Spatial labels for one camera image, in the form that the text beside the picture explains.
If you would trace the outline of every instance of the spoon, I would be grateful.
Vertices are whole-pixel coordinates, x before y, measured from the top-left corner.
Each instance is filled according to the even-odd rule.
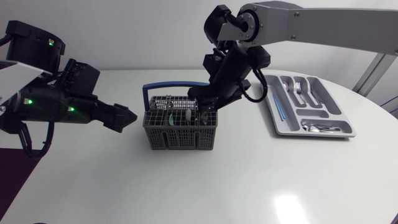
[[[200,121],[201,121],[204,125],[206,125],[206,124],[207,124],[207,120],[208,120],[208,115],[207,115],[207,112],[204,111],[204,112],[201,114],[201,116],[200,116]]]
[[[185,111],[185,123],[187,123],[188,125],[191,124],[191,114],[192,114],[191,109],[187,109]]]
[[[335,131],[340,131],[340,128],[330,128],[328,126],[322,126],[322,127],[316,127],[316,126],[307,126],[305,124],[302,124],[304,130],[310,131],[310,132],[326,132],[326,133],[333,133]]]
[[[289,91],[289,84],[287,84],[287,82],[282,82],[282,84],[284,85],[286,91]]]

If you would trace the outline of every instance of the white table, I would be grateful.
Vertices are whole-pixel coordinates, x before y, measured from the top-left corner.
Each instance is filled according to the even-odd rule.
[[[1,223],[392,221],[398,212],[398,120],[328,81],[355,138],[279,136],[266,102],[242,99],[219,110],[212,151],[151,150],[142,127],[143,84],[207,79],[204,70],[102,72],[94,94],[128,106],[138,120],[122,134],[98,121],[57,124],[49,153]],[[260,95],[253,88],[248,93]],[[44,140],[46,124],[29,127],[36,143]],[[1,132],[0,138],[1,147],[20,147],[17,136]]]

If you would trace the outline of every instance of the black cable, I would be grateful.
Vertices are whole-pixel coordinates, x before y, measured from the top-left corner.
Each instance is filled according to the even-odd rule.
[[[259,81],[261,82],[261,85],[262,85],[262,96],[259,99],[251,98],[246,93],[246,90],[244,89],[242,82],[239,82],[238,85],[239,85],[239,89],[241,90],[244,97],[246,97],[246,99],[248,99],[250,102],[253,102],[253,103],[259,103],[266,98],[267,93],[268,93],[268,85],[267,85],[266,78],[264,77],[264,75],[262,74],[262,72],[260,70],[257,71],[255,69],[253,69],[253,72],[256,75],[256,77],[259,79]]]
[[[12,39],[12,36],[9,34],[6,34],[2,39],[0,39],[0,47],[3,46],[4,44],[8,43]]]
[[[43,142],[44,146],[38,154],[33,153],[32,140],[30,138],[29,130],[27,129],[26,124],[22,122],[21,122],[21,130],[19,131],[19,139],[21,140],[22,148],[27,154],[27,156],[29,156],[32,159],[40,159],[44,155],[46,155],[46,153],[49,151],[53,134],[54,134],[54,122],[50,121],[49,128],[47,130],[47,138],[45,142]]]

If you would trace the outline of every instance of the blue basket handle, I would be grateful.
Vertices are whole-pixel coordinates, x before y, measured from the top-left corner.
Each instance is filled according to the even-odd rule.
[[[165,88],[165,87],[195,87],[195,86],[206,86],[206,85],[209,85],[209,83],[186,82],[186,81],[157,82],[157,83],[146,84],[142,87],[142,95],[144,97],[145,111],[149,111],[148,90],[153,90],[156,88]]]

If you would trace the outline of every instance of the cutlery basket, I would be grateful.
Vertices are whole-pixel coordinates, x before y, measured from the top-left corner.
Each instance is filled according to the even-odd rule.
[[[148,90],[165,87],[208,85],[198,82],[159,82],[142,87],[145,115],[142,126],[152,149],[212,150],[217,128],[217,112],[206,111],[207,122],[201,122],[196,100],[187,96],[153,96]]]

